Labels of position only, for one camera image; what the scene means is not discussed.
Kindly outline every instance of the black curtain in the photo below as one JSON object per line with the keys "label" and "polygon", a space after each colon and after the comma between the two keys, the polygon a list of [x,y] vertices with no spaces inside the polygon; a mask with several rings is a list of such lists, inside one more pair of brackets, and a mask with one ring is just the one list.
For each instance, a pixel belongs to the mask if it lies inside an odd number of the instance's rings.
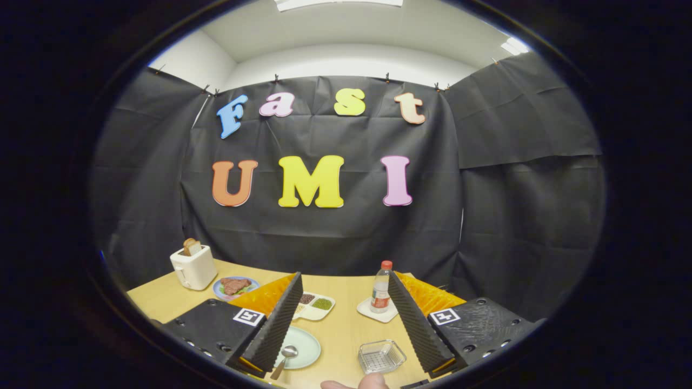
{"label": "black curtain", "polygon": [[[336,115],[342,88],[365,92],[363,114]],[[260,116],[277,92],[295,95],[293,113]],[[394,97],[405,92],[423,100],[423,124],[401,117]],[[217,112],[242,94],[241,127],[221,139]],[[392,260],[396,270],[533,320],[547,316],[588,265],[603,214],[601,151],[579,101],[533,53],[448,91],[308,77],[205,99],[191,84],[146,71],[107,123],[93,209],[98,243],[127,287],[170,272],[170,253],[195,237],[220,260],[277,271],[374,275]],[[344,206],[280,207],[279,159],[299,156],[312,171],[330,154],[345,160]],[[409,206],[382,202],[387,155],[410,159]],[[212,164],[246,159],[258,162],[248,201],[220,206]],[[239,179],[235,167],[229,193]]]}
{"label": "black curtain", "polygon": [[571,89],[535,53],[450,88],[464,225],[452,290],[537,320],[579,281],[603,218],[594,129]]}
{"label": "black curtain", "polygon": [[[337,116],[336,92],[365,92],[365,112]],[[260,116],[267,96],[295,95],[290,116]],[[426,121],[411,125],[394,97],[411,92],[423,100]],[[219,109],[245,94],[241,127],[221,139]],[[453,116],[442,93],[405,82],[364,77],[309,77],[266,82],[227,91],[211,100],[192,129],[185,153],[185,234],[202,239],[219,259],[277,271],[319,275],[374,275],[383,260],[399,271],[448,283],[459,242],[461,182]],[[342,208],[282,208],[284,156],[299,156],[308,171],[325,155],[345,160],[340,169]],[[387,207],[385,167],[380,159],[402,155],[410,206]],[[212,164],[253,159],[249,200],[223,207],[212,198]],[[240,171],[229,174],[238,191]]]}
{"label": "black curtain", "polygon": [[128,289],[172,271],[183,235],[180,175],[190,128],[206,95],[147,69],[111,112],[91,173],[96,244]]}

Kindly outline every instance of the blue plate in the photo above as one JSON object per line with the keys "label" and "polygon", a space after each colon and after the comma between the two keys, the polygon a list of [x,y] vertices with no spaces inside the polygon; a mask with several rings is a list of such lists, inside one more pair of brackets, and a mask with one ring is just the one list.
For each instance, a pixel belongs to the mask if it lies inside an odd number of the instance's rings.
{"label": "blue plate", "polygon": [[252,282],[252,284],[250,284],[250,287],[248,288],[247,291],[253,291],[253,290],[260,287],[259,286],[260,284],[257,281],[253,280],[252,278],[248,278],[248,277],[223,277],[223,278],[219,279],[218,281],[214,282],[214,286],[212,288],[214,289],[214,294],[217,295],[218,298],[220,298],[224,301],[235,300],[236,298],[243,295],[243,293],[241,293],[241,294],[235,294],[233,296],[228,296],[228,295],[222,293],[221,289],[224,286],[221,284],[221,280],[223,280],[224,278],[230,278],[231,280],[242,280],[242,279],[250,280],[250,282]]}

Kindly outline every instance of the peach letter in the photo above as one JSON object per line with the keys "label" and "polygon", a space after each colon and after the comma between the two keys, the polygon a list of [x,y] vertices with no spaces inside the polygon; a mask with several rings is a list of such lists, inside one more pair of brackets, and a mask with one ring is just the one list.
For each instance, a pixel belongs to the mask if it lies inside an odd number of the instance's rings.
{"label": "peach letter", "polygon": [[336,92],[334,111],[337,115],[358,116],[365,112],[365,93],[360,89],[344,88]]}
{"label": "peach letter", "polygon": [[236,194],[228,193],[228,172],[233,169],[233,162],[219,161],[212,165],[214,180],[212,182],[212,196],[219,205],[224,207],[237,207],[245,204],[250,197],[250,188],[253,185],[253,170],[257,167],[257,161],[240,161],[240,189]]}
{"label": "peach letter", "polygon": [[401,106],[401,116],[407,122],[419,125],[426,121],[424,115],[419,115],[416,111],[416,106],[423,105],[423,101],[413,97],[413,93],[404,93],[403,95],[398,95],[394,98],[394,101],[398,102]]}
{"label": "peach letter", "polygon": [[293,101],[295,96],[288,92],[274,93],[266,98],[267,103],[259,108],[259,114],[262,116],[278,116],[283,118],[293,112]]}
{"label": "peach letter", "polygon": [[339,197],[339,169],[343,164],[344,158],[338,155],[325,155],[317,162],[315,171],[310,174],[299,156],[281,158],[279,165],[284,168],[284,195],[279,199],[279,205],[297,207],[299,201],[295,197],[295,191],[298,190],[303,204],[309,206],[319,188],[320,195],[315,200],[316,206],[340,208],[344,205],[344,199]]}

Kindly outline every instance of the metal spoon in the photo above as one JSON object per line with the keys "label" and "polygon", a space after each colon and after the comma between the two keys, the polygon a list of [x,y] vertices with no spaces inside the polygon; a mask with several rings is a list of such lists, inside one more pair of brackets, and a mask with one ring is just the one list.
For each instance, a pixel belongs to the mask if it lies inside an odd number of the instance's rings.
{"label": "metal spoon", "polygon": [[296,349],[294,346],[288,345],[284,347],[283,350],[281,350],[281,355],[284,356],[284,360],[279,363],[279,366],[274,370],[273,373],[271,373],[271,379],[277,379],[279,378],[279,375],[281,372],[284,370],[284,365],[286,364],[286,360],[288,358],[295,358],[298,356],[298,349]]}

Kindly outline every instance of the yellow letter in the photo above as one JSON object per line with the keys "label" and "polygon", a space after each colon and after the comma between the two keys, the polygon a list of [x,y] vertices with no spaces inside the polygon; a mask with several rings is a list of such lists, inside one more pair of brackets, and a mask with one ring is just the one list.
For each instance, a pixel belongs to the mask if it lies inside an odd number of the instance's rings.
{"label": "yellow letter", "polygon": [[339,197],[339,169],[343,164],[344,159],[340,156],[325,155],[317,162],[315,171],[310,175],[299,156],[281,158],[279,165],[284,168],[284,196],[279,199],[279,205],[297,207],[297,189],[303,204],[309,206],[320,188],[315,205],[320,208],[340,208],[344,205],[344,199]]}
{"label": "yellow letter", "polygon": [[360,89],[344,88],[336,92],[334,111],[337,115],[358,116],[365,112],[365,103],[361,100],[365,93]]}

